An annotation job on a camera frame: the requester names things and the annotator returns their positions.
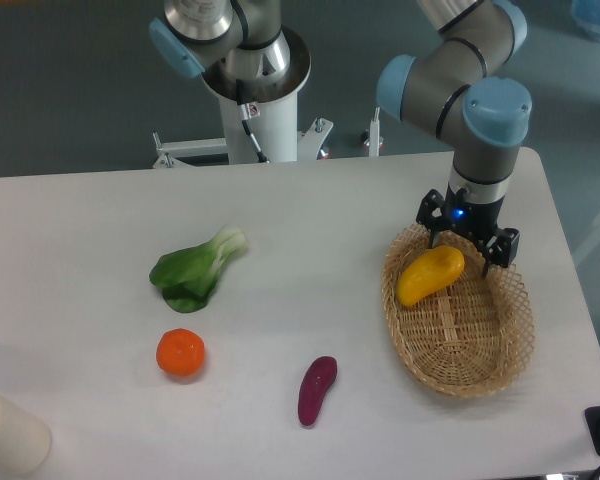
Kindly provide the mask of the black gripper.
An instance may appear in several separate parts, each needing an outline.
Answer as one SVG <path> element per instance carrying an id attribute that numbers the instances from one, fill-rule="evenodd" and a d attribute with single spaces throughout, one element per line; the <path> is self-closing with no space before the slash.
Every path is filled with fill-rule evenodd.
<path id="1" fill-rule="evenodd" d="M 486 243 L 481 250 L 485 278 L 492 266 L 509 268 L 518 251 L 520 232 L 498 226 L 504 197 L 504 183 L 450 182 L 445 199 L 435 189 L 423 197 L 416 222 L 428 231 L 429 247 L 435 247 L 446 230 L 473 242 Z"/>

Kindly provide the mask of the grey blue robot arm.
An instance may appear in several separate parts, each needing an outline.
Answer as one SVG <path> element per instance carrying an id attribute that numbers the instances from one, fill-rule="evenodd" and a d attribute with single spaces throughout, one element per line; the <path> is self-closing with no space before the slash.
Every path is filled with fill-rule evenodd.
<path id="1" fill-rule="evenodd" d="M 451 231 L 470 241 L 487 267 L 508 267 L 519 233 L 498 215 L 529 126 L 528 90 L 495 76 L 526 38 L 521 10 L 508 1 L 424 1 L 441 36 L 423 58 L 401 55 L 383 69 L 376 104 L 450 146 L 445 193 L 429 192 L 416 220 L 432 238 Z M 149 26 L 162 58 L 201 78 L 221 106 L 229 160 L 292 162 L 305 136 L 297 94 L 311 69 L 304 41 L 281 20 L 277 1 L 168 1 Z"/>

